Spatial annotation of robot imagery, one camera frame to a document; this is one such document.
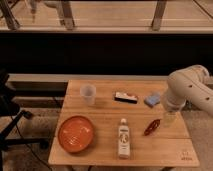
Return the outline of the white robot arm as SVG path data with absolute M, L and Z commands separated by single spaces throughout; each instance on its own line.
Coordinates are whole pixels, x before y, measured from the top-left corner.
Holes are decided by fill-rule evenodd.
M 213 116 L 213 90 L 206 85 L 209 79 L 209 71 L 202 65 L 179 69 L 168 76 L 167 89 L 161 96 L 164 126 L 175 121 L 187 101 Z

